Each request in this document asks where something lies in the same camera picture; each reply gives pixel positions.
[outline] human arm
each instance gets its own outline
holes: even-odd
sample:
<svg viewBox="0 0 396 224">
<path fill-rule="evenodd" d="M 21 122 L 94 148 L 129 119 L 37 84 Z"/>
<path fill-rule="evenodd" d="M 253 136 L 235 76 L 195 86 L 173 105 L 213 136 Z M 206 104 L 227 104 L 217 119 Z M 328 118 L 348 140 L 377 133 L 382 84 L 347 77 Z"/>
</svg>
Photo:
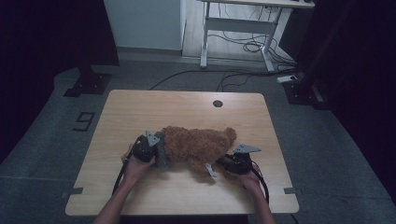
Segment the human arm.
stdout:
<svg viewBox="0 0 396 224">
<path fill-rule="evenodd" d="M 270 207 L 267 201 L 265 201 L 265 196 L 262 193 L 259 178 L 251 171 L 245 175 L 230 174 L 237 176 L 242 185 L 250 193 L 250 196 L 253 199 L 254 209 L 256 211 L 257 223 L 275 224 L 276 221 L 274 216 L 272 215 Z"/>
<path fill-rule="evenodd" d="M 129 147 L 128 152 L 121 157 L 122 161 L 125 161 L 131 149 L 132 145 Z M 103 207 L 93 224 L 112 224 L 118 222 L 126 198 L 154 161 L 153 158 L 150 162 L 142 162 L 134 156 L 129 159 L 119 187 Z"/>
</svg>

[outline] forearm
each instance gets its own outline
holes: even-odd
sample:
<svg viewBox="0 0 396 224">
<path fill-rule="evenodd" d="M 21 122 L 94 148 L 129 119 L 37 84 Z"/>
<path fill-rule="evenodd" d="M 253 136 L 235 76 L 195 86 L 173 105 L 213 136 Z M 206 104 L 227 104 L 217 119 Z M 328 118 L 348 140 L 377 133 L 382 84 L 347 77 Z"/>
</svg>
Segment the forearm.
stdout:
<svg viewBox="0 0 396 224">
<path fill-rule="evenodd" d="M 256 210 L 258 224 L 275 224 L 274 216 L 271 213 L 270 207 L 265 201 L 264 194 L 260 187 L 251 189 L 250 195 L 253 198 L 254 208 Z"/>
<path fill-rule="evenodd" d="M 122 211 L 122 207 L 125 203 L 126 198 L 134 187 L 134 183 L 126 183 L 125 181 L 121 181 L 119 187 L 116 192 L 114 192 L 113 196 L 111 196 L 110 200 L 106 203 L 105 207 L 96 217 L 93 224 L 112 224 L 117 223 L 120 214 Z"/>
</svg>

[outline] wooden table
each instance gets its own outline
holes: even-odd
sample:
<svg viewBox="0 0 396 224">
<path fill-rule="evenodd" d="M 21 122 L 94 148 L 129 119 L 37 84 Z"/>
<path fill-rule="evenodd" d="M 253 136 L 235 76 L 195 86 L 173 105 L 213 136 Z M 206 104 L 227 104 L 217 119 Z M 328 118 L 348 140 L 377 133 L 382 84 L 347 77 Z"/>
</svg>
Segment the wooden table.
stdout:
<svg viewBox="0 0 396 224">
<path fill-rule="evenodd" d="M 269 72 L 275 72 L 274 66 L 271 61 L 269 48 L 274 38 L 276 27 L 279 22 L 282 9 L 284 7 L 290 8 L 314 8 L 315 4 L 311 1 L 306 3 L 303 0 L 298 2 L 291 0 L 199 0 L 206 3 L 205 26 L 204 26 L 204 42 L 201 46 L 201 63 L 202 68 L 206 68 L 207 61 L 207 32 L 214 31 L 229 31 L 239 33 L 252 33 L 268 35 L 264 46 L 261 50 L 262 57 L 264 58 L 265 65 Z M 252 20 L 236 20 L 228 18 L 211 18 L 209 15 L 210 3 L 227 3 L 237 5 L 253 5 L 253 6 L 268 6 L 279 7 L 276 17 L 273 21 L 252 21 Z"/>
<path fill-rule="evenodd" d="M 223 102 L 214 107 L 213 102 Z M 136 137 L 168 125 L 188 129 L 224 130 L 232 127 L 237 138 L 232 149 L 247 144 L 262 149 L 251 154 L 259 164 L 270 192 L 273 213 L 296 213 L 296 196 L 285 194 L 292 188 L 282 152 L 264 98 L 258 93 L 193 91 L 112 91 L 75 188 L 66 206 L 70 216 L 94 216 L 111 196 L 121 168 L 120 155 Z M 127 199 L 124 215 L 230 215 L 252 214 L 248 193 L 238 181 L 202 177 L 186 163 L 173 164 L 162 171 L 152 167 Z"/>
</svg>

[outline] desk leg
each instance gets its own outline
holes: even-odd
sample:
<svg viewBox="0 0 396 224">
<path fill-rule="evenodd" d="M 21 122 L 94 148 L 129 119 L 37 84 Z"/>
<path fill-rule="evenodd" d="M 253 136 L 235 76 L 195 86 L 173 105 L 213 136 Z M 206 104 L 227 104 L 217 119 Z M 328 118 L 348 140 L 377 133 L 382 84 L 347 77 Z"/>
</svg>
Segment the desk leg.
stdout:
<svg viewBox="0 0 396 224">
<path fill-rule="evenodd" d="M 210 3 L 207 3 L 206 6 L 206 15 L 205 15 L 205 26 L 204 26 L 204 42 L 201 46 L 201 68 L 206 68 L 206 60 L 207 60 L 207 23 L 209 21 L 209 9 Z"/>
<path fill-rule="evenodd" d="M 280 14 L 282 13 L 282 9 L 283 8 L 280 7 L 279 10 L 277 11 L 276 17 L 275 17 L 275 19 L 273 21 L 273 25 L 271 27 L 270 34 L 269 34 L 267 40 L 265 41 L 264 48 L 262 48 L 262 57 L 264 58 L 265 65 L 267 66 L 268 72 L 275 72 L 274 66 L 273 66 L 273 64 L 271 62 L 272 57 L 271 57 L 271 55 L 269 53 L 269 48 L 270 48 L 271 42 L 272 42 L 272 40 L 274 38 L 274 34 L 275 34 L 275 31 L 276 31 L 276 27 L 277 27 L 277 25 L 279 23 L 279 18 L 280 18 Z"/>
</svg>

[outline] fluffy brown toy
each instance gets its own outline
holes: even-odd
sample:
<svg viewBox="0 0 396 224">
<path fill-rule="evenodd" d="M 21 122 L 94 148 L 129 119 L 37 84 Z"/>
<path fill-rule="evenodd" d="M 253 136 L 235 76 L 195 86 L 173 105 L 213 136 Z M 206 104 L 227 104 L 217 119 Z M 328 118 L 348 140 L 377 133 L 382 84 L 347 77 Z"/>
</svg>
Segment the fluffy brown toy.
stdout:
<svg viewBox="0 0 396 224">
<path fill-rule="evenodd" d="M 221 132 L 169 126 L 163 129 L 163 133 L 169 161 L 187 161 L 192 170 L 200 175 L 209 175 L 205 165 L 213 164 L 223 157 L 236 139 L 236 132 L 232 128 Z"/>
</svg>

